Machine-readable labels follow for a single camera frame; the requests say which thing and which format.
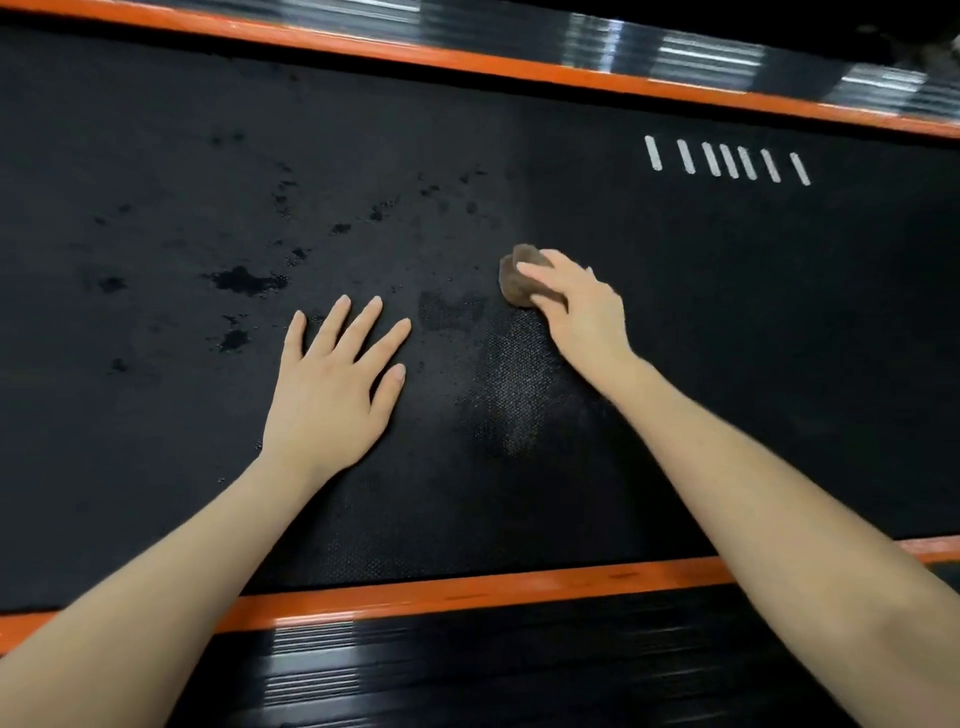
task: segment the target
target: black rubber mat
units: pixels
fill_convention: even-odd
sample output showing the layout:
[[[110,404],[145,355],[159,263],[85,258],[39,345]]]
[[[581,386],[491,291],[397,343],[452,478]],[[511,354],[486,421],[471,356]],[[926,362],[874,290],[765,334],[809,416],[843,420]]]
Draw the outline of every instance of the black rubber mat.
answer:
[[[591,264],[640,353],[889,534],[960,531],[954,148],[6,21],[0,609],[65,604],[224,488],[292,312],[344,292],[384,297],[375,333],[413,319],[406,389],[252,591],[708,553],[500,300],[522,241]]]

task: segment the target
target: orange frame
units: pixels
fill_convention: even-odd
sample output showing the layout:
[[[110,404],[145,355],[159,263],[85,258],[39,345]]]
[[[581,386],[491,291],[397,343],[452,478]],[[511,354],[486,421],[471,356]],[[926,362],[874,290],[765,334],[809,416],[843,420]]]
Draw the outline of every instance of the orange frame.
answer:
[[[900,547],[928,565],[960,561],[960,536],[901,541]],[[251,632],[732,583],[733,577],[720,558],[708,556],[241,596],[220,620],[216,631]],[[10,652],[56,615],[56,612],[39,612],[0,617],[0,654]]]
[[[960,139],[960,124],[911,116],[891,116],[879,111],[848,109],[831,104],[801,101],[762,93],[741,93],[694,85],[673,84],[655,79],[552,63],[519,61],[467,51],[445,50],[411,43],[343,36],[274,23],[227,17],[209,12],[177,10],[140,5],[123,0],[0,0],[0,8],[43,12],[69,17],[104,20],[164,31],[218,36],[255,43],[302,48],[327,53],[384,61],[399,61],[470,73],[504,76],[524,81],[595,88],[605,91],[710,104],[731,109],[749,109],[807,119],[842,122],[879,129],[896,130]]]

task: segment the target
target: hand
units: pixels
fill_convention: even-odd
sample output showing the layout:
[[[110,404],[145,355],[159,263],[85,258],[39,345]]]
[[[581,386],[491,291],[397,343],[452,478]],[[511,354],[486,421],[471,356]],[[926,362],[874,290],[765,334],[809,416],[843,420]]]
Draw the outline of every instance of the hand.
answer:
[[[283,342],[274,402],[263,431],[261,457],[302,469],[315,488],[363,457],[390,421],[406,369],[396,364],[370,397],[373,380],[410,333],[410,319],[394,324],[359,360],[383,301],[367,304],[337,341],[350,299],[330,309],[309,351],[303,353],[306,316],[294,314]]]
[[[553,268],[518,263],[528,278],[564,294],[567,306],[544,296],[531,301],[546,316],[550,336],[564,358],[602,395],[611,398],[618,380],[638,361],[627,340],[623,300],[592,269],[584,270],[559,251],[540,251]]]

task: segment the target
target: right hand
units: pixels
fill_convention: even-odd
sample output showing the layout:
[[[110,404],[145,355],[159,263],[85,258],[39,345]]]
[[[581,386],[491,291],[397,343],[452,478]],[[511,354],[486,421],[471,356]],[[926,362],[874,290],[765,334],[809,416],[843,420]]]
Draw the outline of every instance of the right hand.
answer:
[[[531,301],[546,316],[550,336],[564,358],[584,379],[607,398],[618,381],[638,362],[627,340],[623,300],[592,269],[581,268],[560,251],[540,251],[553,268],[518,263],[516,268],[566,296],[567,306],[532,296]]]

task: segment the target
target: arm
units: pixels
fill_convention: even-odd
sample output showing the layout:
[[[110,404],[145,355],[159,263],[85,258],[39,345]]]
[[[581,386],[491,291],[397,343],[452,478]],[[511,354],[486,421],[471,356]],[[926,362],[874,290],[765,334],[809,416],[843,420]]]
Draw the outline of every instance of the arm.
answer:
[[[740,586],[865,726],[960,720],[960,596],[755,440],[630,350],[623,303],[555,251],[521,272],[564,357],[630,422]]]
[[[287,332],[263,450],[200,513],[81,596],[0,661],[0,725],[163,725],[213,629],[303,505],[383,433],[403,386],[397,323],[354,363],[383,307],[373,299],[337,341],[341,298],[303,354]]]

